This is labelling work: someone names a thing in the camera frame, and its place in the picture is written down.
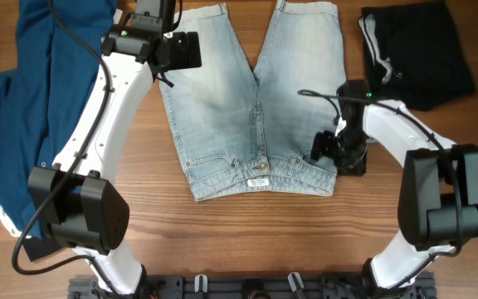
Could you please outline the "light blue denim shorts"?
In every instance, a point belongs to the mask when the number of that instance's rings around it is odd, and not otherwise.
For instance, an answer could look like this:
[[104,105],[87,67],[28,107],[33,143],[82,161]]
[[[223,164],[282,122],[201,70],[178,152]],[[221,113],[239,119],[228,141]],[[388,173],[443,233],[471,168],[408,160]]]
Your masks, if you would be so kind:
[[179,162],[197,201],[260,191],[330,196],[337,168],[315,158],[314,137],[336,127],[345,83],[338,8],[276,3],[256,64],[248,63],[219,3],[184,11],[202,65],[160,85]]

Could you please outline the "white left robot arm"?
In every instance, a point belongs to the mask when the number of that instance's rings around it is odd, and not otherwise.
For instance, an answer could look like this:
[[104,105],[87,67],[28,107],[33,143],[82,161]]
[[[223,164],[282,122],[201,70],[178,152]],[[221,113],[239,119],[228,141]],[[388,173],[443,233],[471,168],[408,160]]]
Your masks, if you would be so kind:
[[102,37],[99,70],[80,119],[49,167],[28,179],[32,224],[71,248],[95,273],[88,295],[150,298],[144,266],[125,241],[129,206],[115,189],[120,154],[135,113],[166,73],[200,67],[196,32],[178,30],[179,1],[141,1]]

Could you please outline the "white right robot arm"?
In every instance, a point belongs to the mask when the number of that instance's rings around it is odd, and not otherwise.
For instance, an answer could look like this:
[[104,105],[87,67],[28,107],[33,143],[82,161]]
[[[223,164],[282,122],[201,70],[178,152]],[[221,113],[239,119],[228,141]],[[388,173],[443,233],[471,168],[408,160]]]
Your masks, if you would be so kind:
[[478,146],[440,136],[402,101],[369,92],[363,80],[346,81],[335,95],[299,93],[335,110],[336,129],[316,134],[313,160],[330,158],[339,174],[362,176],[374,140],[402,166],[399,230],[363,266],[360,286],[368,296],[408,289],[439,257],[456,257],[478,238]]

